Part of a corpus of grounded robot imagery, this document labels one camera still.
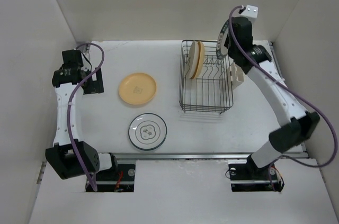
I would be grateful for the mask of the grey patterned plate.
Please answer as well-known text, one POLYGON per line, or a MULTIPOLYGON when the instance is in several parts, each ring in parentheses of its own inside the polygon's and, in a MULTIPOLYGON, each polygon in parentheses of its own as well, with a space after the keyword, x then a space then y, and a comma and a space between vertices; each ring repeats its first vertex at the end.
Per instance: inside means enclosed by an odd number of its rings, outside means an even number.
POLYGON ((228 30, 229 28, 229 21, 227 20, 219 35, 218 35, 218 39, 217 39, 217 45, 216 45, 216 56, 219 60, 224 59, 227 55, 228 55, 228 30))

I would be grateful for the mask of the yellow plate with drawing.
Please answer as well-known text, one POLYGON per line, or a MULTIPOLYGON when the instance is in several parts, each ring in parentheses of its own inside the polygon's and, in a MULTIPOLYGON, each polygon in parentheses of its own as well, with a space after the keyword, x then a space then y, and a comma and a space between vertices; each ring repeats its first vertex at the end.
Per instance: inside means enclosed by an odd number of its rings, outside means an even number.
POLYGON ((150 102, 157 92, 157 84, 146 73, 132 73, 126 76, 118 87, 120 98, 130 105, 144 105, 150 102))

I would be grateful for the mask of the grey rimmed plate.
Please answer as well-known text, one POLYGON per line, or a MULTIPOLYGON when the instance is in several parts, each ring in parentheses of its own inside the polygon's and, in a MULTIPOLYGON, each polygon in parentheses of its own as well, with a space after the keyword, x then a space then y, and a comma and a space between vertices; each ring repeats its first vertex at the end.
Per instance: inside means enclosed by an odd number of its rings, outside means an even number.
POLYGON ((129 124, 128 137, 131 144, 142 151, 159 148, 167 138, 167 124, 154 113, 143 113, 129 124))

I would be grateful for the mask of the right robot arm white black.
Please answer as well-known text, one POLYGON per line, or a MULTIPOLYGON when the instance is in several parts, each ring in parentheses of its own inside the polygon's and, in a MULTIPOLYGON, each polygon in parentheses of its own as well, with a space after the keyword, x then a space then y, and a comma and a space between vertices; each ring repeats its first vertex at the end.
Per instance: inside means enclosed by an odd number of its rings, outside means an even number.
POLYGON ((253 44, 252 23, 245 17, 232 17, 225 41, 228 55, 260 89, 272 108, 279 128, 270 132, 268 141, 247 158, 245 172, 258 178, 268 166, 291 148, 307 141, 320 117, 309 112, 284 89, 272 57, 260 45, 253 44))

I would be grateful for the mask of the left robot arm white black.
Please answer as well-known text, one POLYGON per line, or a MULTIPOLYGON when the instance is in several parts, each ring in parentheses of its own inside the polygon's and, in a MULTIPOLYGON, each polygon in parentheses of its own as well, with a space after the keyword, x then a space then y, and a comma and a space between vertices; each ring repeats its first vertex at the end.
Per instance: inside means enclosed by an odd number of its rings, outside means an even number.
POLYGON ((55 172, 63 180, 85 174, 69 137, 72 132, 81 159, 90 174, 101 173, 107 180, 118 175, 118 164, 112 153, 98 153, 84 142, 81 125, 81 101, 84 95, 104 92, 101 70, 80 85, 82 79, 91 74, 91 69, 83 69, 85 57, 79 50, 62 52, 63 64, 52 77, 52 85, 57 97, 57 131, 53 146, 46 149, 45 157, 55 172))

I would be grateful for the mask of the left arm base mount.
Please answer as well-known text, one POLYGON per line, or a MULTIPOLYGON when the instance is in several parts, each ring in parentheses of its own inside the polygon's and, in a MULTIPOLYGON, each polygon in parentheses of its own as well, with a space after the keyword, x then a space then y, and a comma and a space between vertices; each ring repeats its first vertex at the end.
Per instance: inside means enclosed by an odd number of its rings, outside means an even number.
POLYGON ((119 160, 118 169, 104 170, 96 174, 97 193, 133 192, 135 185, 136 161, 119 160))

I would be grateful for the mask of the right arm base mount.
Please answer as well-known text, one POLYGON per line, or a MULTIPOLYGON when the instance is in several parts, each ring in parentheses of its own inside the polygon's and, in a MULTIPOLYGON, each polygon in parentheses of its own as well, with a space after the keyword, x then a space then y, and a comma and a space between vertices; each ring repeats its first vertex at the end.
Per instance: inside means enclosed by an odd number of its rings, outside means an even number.
POLYGON ((285 186, 274 165, 254 171, 245 162, 229 162, 225 176, 232 192, 282 192, 285 186))

